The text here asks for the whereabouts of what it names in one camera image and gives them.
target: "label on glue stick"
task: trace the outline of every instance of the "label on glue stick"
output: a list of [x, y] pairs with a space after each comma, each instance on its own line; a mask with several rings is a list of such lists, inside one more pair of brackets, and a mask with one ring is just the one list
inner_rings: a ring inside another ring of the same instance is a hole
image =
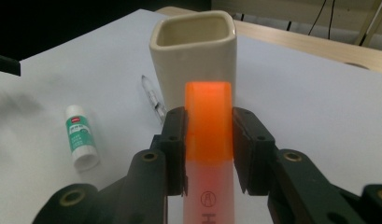
[[66, 128], [71, 152], [77, 149], [77, 147], [85, 145], [95, 147], [94, 140], [92, 138], [92, 132], [89, 127], [89, 123], [85, 117], [71, 117], [66, 122]]

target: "orange marker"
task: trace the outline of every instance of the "orange marker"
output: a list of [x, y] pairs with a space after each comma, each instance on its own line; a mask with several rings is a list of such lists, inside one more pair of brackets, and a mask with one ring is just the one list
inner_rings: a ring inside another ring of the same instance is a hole
[[190, 82], [185, 98], [184, 224], [234, 224], [231, 84]]

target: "silver pen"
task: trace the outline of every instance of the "silver pen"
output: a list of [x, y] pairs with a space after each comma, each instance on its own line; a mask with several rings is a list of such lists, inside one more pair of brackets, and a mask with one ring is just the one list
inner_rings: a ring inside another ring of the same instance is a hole
[[152, 105], [152, 109], [155, 111], [155, 114], [158, 117], [161, 124], [164, 125], [164, 120], [167, 113], [166, 108], [158, 100], [158, 97], [155, 94], [155, 90], [153, 89], [152, 84], [150, 83], [149, 79], [144, 75], [142, 75], [141, 77], [141, 84], [145, 93], [147, 94], [150, 104]]

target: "glue stick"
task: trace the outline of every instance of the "glue stick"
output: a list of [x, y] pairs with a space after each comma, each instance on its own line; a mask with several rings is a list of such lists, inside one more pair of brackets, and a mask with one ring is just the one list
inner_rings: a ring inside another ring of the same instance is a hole
[[186, 85], [184, 224], [234, 224], [231, 85]]
[[79, 171], [89, 170], [99, 162], [99, 158], [85, 112], [79, 105], [70, 105], [65, 115], [74, 166]]

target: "white cup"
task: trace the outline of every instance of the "white cup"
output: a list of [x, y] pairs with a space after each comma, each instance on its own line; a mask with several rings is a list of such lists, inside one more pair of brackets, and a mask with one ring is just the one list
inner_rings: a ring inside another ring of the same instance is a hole
[[167, 110], [184, 105], [190, 81], [228, 81], [234, 99], [237, 42], [228, 13], [207, 11], [162, 20], [149, 49]]

